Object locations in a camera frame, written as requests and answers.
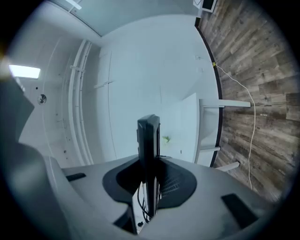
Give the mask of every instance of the black edge trim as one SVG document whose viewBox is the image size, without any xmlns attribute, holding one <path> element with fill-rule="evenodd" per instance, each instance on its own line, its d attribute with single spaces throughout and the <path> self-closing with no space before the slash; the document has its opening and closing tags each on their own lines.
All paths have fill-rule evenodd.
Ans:
<svg viewBox="0 0 300 240">
<path fill-rule="evenodd" d="M 66 176 L 66 178 L 69 182 L 80 179 L 80 178 L 84 178 L 84 177 L 86 177 L 86 175 L 82 172 Z"/>
<path fill-rule="evenodd" d="M 222 196 L 221 199 L 241 229 L 248 227 L 258 219 L 236 194 Z"/>
<path fill-rule="evenodd" d="M 203 33 L 201 32 L 200 28 L 199 28 L 199 24 L 200 24 L 200 18 L 197 17 L 196 18 L 196 21 L 195 21 L 195 27 L 196 29 L 198 30 L 198 33 L 200 34 L 206 48 L 207 48 L 207 51 L 210 55 L 210 60 L 211 62 L 215 62 L 215 58 L 214 56 L 212 55 L 212 52 L 211 52 L 211 49 L 210 49 L 210 46 L 208 45 Z M 216 75 L 216 81 L 217 81 L 217 92 L 218 92 L 218 96 L 219 96 L 219 99 L 223 99 L 223 96 L 222 96 L 222 88 L 221 88 L 221 81 L 220 81 L 220 76 L 219 76 L 219 72 L 218 72 L 218 69 L 216 66 L 214 66 L 214 71 L 215 71 L 215 75 Z M 220 140 L 221 140 L 221 133 L 222 133 L 222 123 L 223 123 L 223 108 L 219 108 L 219 124 L 218 124 L 218 128 L 217 128 L 217 140 L 216 140 L 216 145 L 215 147 L 218 147 L 220 145 Z M 217 157 L 217 151 L 214 152 L 213 156 L 212 156 L 212 160 L 211 160 L 211 163 L 210 163 L 210 167 L 213 167 L 214 163 L 215 163 L 215 160 L 216 160 L 216 157 Z"/>
<path fill-rule="evenodd" d="M 157 209 L 175 208 L 187 201 L 197 188 L 196 177 L 187 169 L 163 158 L 157 159 L 157 180 L 162 198 Z"/>
<path fill-rule="evenodd" d="M 119 217 L 113 224 L 127 232 L 137 235 L 133 208 L 130 206 L 127 207 L 126 212 L 121 217 Z"/>
</svg>

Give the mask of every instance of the white panel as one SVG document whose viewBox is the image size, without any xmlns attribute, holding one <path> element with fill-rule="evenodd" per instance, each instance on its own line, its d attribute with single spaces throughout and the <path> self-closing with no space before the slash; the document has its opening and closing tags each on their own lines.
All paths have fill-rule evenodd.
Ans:
<svg viewBox="0 0 300 240">
<path fill-rule="evenodd" d="M 181 145 L 181 108 L 180 102 L 164 108 L 160 113 L 160 154 L 177 159 L 182 157 Z"/>
<path fill-rule="evenodd" d="M 114 82 L 108 88 L 117 158 L 137 154 L 137 120 L 149 114 L 161 118 L 161 136 L 171 136 L 171 149 L 162 149 L 161 142 L 161 154 L 169 151 L 173 152 L 173 156 L 181 158 L 180 148 L 176 146 L 176 141 L 180 141 L 180 135 L 176 132 L 177 128 L 180 129 L 181 115 L 177 111 L 171 114 L 169 109 L 193 93 L 197 93 L 199 98 L 218 99 L 212 64 L 195 59 L 195 56 L 209 59 L 209 54 L 194 23 L 195 18 L 186 15 L 154 17 L 124 26 L 105 37 L 100 56 L 103 58 L 105 54 L 112 53 L 109 81 Z M 104 79 L 107 78 L 108 60 L 105 62 L 105 67 L 101 67 L 104 71 L 100 70 Z M 85 97 L 98 99 L 97 107 L 95 104 L 94 107 L 90 106 L 91 111 L 97 112 L 97 121 L 108 128 L 106 120 L 102 120 L 107 113 L 98 108 L 100 102 L 105 101 L 101 95 L 102 90 L 97 90 Z M 213 132 L 210 142 L 214 143 L 209 144 L 214 145 L 218 131 L 218 111 L 207 115 L 205 121 L 210 122 L 205 127 Z M 96 126 L 94 124 L 90 125 L 91 132 Z"/>
<path fill-rule="evenodd" d="M 108 85 L 84 97 L 84 126 L 93 161 L 101 163 L 115 160 L 108 112 Z"/>
<path fill-rule="evenodd" d="M 216 145 L 219 123 L 218 108 L 204 108 L 203 121 L 200 122 L 202 134 L 200 138 L 200 148 L 211 148 Z M 199 152 L 197 164 L 210 166 L 214 152 Z"/>
<path fill-rule="evenodd" d="M 38 78 L 40 72 L 39 68 L 20 65 L 9 65 L 9 69 L 14 77 Z"/>
<path fill-rule="evenodd" d="M 199 136 L 199 99 L 197 94 L 184 99 L 180 104 L 181 114 L 181 159 L 194 163 Z"/>
<path fill-rule="evenodd" d="M 12 64 L 40 68 L 38 79 L 20 78 L 25 96 L 34 105 L 19 141 L 45 156 L 53 156 L 61 167 L 78 165 L 63 122 L 63 85 L 69 77 L 68 62 L 79 41 L 42 20 L 31 18 L 9 50 Z M 38 104 L 40 94 L 47 101 Z"/>
</svg>

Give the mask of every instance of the wooden plank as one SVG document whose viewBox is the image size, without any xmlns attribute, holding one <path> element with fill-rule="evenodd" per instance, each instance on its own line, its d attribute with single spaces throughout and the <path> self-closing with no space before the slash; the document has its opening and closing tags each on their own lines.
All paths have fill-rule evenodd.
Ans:
<svg viewBox="0 0 300 240">
<path fill-rule="evenodd" d="M 275 202 L 296 169 L 300 149 L 300 69 L 277 25 L 248 1 L 218 0 L 205 15 L 204 36 L 216 64 L 245 85 L 255 102 L 250 156 L 253 190 Z M 218 69 L 223 99 L 248 101 L 248 92 Z M 248 154 L 254 108 L 223 110 L 214 167 L 240 162 L 228 173 L 249 187 Z"/>
</svg>

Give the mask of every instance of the black strip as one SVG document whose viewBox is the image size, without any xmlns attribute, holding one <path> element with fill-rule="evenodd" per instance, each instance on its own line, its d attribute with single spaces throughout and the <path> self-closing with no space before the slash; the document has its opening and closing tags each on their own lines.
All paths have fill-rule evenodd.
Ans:
<svg viewBox="0 0 300 240">
<path fill-rule="evenodd" d="M 229 194 L 221 198 L 241 229 L 258 219 L 236 194 Z"/>
<path fill-rule="evenodd" d="M 201 30 L 199 28 L 199 24 L 200 24 L 200 18 L 197 17 L 196 21 L 195 21 L 195 27 L 198 30 L 198 32 L 199 32 L 199 34 L 200 34 L 200 36 L 201 36 L 201 38 L 202 38 L 202 40 L 203 40 L 206 48 L 207 48 L 208 54 L 210 55 L 211 62 L 215 62 L 215 58 L 212 55 L 210 46 L 208 45 L 208 43 L 207 43 L 207 41 L 206 41 L 203 33 L 201 32 Z M 216 66 L 214 66 L 214 71 L 215 71 L 216 81 L 217 81 L 218 96 L 219 96 L 219 99 L 223 99 L 220 76 L 219 76 L 219 72 L 218 72 L 218 69 L 217 69 Z M 220 107 L 219 108 L 219 124 L 218 124 L 218 128 L 217 128 L 217 140 L 216 140 L 215 147 L 218 147 L 220 145 L 220 139 L 221 139 L 221 133 L 222 133 L 222 123 L 223 123 L 223 108 Z M 216 160 L 216 157 L 217 157 L 217 153 L 218 153 L 218 151 L 214 152 L 214 154 L 212 156 L 212 159 L 211 159 L 210 167 L 213 167 L 213 165 L 215 163 L 215 160 Z"/>
<path fill-rule="evenodd" d="M 80 178 L 84 178 L 84 177 L 86 177 L 86 175 L 82 172 L 66 176 L 66 178 L 69 182 L 80 179 Z"/>
<path fill-rule="evenodd" d="M 199 24 L 200 24 L 200 17 L 197 17 L 195 21 L 195 27 L 197 28 Z"/>
<path fill-rule="evenodd" d="M 216 147 L 220 145 L 220 140 L 221 140 L 221 133 L 222 133 L 222 125 L 223 125 L 223 108 L 219 108 L 219 124 L 217 128 L 217 140 L 216 140 Z M 217 157 L 218 151 L 214 152 L 214 155 L 212 156 L 212 160 L 210 163 L 210 167 L 213 167 L 216 157 Z"/>
<path fill-rule="evenodd" d="M 123 230 L 137 235 L 135 226 L 135 217 L 133 213 L 133 208 L 128 206 L 126 212 L 118 218 L 114 223 L 115 226 L 122 228 Z"/>
</svg>

